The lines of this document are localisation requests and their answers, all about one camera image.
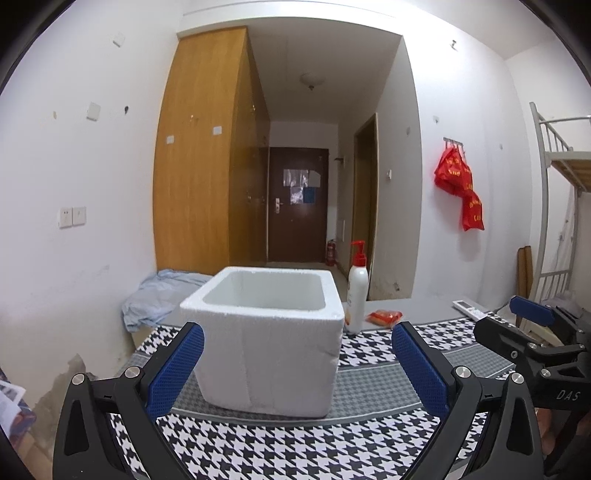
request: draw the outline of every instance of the fire extinguisher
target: fire extinguisher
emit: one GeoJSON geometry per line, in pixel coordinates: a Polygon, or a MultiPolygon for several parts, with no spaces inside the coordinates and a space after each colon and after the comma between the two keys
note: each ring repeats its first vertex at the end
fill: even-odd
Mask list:
{"type": "Polygon", "coordinates": [[[336,242],[329,240],[326,244],[326,264],[332,267],[336,263],[336,242]]]}

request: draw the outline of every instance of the blue gripper pad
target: blue gripper pad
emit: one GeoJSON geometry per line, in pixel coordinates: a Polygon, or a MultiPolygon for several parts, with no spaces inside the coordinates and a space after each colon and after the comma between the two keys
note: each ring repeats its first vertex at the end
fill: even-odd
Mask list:
{"type": "Polygon", "coordinates": [[[538,325],[547,327],[554,323],[554,314],[551,308],[523,297],[513,297],[509,302],[509,308],[518,317],[523,317],[538,325]]]}
{"type": "Polygon", "coordinates": [[[194,324],[148,387],[146,412],[152,421],[173,408],[178,394],[203,353],[204,345],[203,329],[194,324]]]}
{"type": "MultiPolygon", "coordinates": [[[[392,351],[404,369],[423,407],[434,417],[449,414],[449,385],[430,362],[425,349],[433,350],[408,322],[401,322],[392,331],[392,351]]],[[[451,364],[443,357],[451,371],[451,364]]]]}

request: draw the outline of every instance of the styrofoam box rim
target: styrofoam box rim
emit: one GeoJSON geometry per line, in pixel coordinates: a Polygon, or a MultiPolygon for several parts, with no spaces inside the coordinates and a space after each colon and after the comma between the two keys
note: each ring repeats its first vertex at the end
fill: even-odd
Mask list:
{"type": "Polygon", "coordinates": [[[181,309],[188,312],[208,312],[217,314],[235,314],[243,317],[279,317],[282,319],[297,319],[297,320],[335,320],[343,321],[345,312],[340,301],[339,292],[336,290],[335,282],[332,273],[328,270],[306,270],[306,269],[291,269],[291,268],[258,268],[258,267],[226,267],[220,273],[215,275],[203,287],[193,293],[191,296],[183,300],[180,305],[181,309]],[[323,295],[326,305],[320,310],[283,310],[283,309],[268,309],[256,307],[238,307],[228,305],[215,305],[205,303],[204,297],[217,287],[224,278],[236,271],[250,271],[250,272],[278,272],[278,273],[302,273],[313,274],[320,277],[320,282],[323,289],[323,295]]]}

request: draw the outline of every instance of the wooden wardrobe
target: wooden wardrobe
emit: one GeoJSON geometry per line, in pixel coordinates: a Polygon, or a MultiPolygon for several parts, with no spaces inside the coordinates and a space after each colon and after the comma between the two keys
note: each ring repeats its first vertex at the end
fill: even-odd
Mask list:
{"type": "Polygon", "coordinates": [[[246,27],[180,40],[154,159],[159,270],[265,263],[269,128],[246,27]]]}

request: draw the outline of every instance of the metal screw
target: metal screw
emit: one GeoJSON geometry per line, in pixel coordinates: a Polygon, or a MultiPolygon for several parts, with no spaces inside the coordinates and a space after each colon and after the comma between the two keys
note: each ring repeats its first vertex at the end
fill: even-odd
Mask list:
{"type": "Polygon", "coordinates": [[[127,378],[135,378],[139,375],[139,367],[129,367],[125,371],[125,376],[127,378]]]}
{"type": "Polygon", "coordinates": [[[74,385],[80,385],[84,381],[84,374],[76,374],[72,378],[72,383],[74,385]]]}
{"type": "Polygon", "coordinates": [[[524,382],[524,378],[523,375],[515,372],[514,374],[511,374],[511,379],[513,380],[513,382],[521,385],[524,382]]]}
{"type": "Polygon", "coordinates": [[[470,372],[470,369],[468,367],[457,367],[456,374],[458,377],[468,378],[472,374],[472,372],[470,372]]]}

